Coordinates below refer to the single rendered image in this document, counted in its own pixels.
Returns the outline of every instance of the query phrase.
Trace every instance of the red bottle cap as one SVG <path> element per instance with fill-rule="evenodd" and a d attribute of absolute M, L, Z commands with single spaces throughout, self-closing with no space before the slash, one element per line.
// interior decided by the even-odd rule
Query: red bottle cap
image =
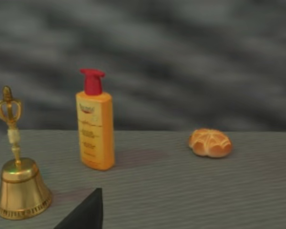
<path fill-rule="evenodd" d="M 105 73 L 97 69 L 80 69 L 80 72 L 85 74 L 84 91 L 87 95 L 102 94 L 101 78 Z"/>

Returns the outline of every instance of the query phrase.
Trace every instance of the golden brown bun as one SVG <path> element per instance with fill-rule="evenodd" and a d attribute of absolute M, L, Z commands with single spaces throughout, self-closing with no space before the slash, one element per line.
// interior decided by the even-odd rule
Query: golden brown bun
<path fill-rule="evenodd" d="M 224 157 L 232 151 L 231 140 L 219 130 L 205 128 L 195 130 L 188 144 L 199 156 Z"/>

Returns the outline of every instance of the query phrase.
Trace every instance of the black triangular object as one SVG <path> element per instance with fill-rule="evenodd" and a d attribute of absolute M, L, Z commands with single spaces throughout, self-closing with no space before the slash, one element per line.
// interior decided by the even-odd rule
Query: black triangular object
<path fill-rule="evenodd" d="M 102 229 L 102 225 L 102 189 L 97 188 L 54 229 Z"/>

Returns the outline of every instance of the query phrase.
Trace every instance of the bottle label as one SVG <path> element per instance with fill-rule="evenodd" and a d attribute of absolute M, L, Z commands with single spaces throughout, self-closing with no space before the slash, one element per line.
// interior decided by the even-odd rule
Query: bottle label
<path fill-rule="evenodd" d="M 103 160 L 101 104 L 77 98 L 77 106 L 82 161 L 92 167 L 99 167 Z"/>

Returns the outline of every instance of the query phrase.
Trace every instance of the bottle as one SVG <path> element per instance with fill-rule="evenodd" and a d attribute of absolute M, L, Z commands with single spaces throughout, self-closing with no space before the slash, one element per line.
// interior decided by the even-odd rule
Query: bottle
<path fill-rule="evenodd" d="M 81 161 L 97 170 L 114 165 L 112 97 L 102 91 L 105 73 L 81 69 L 84 91 L 76 94 Z"/>

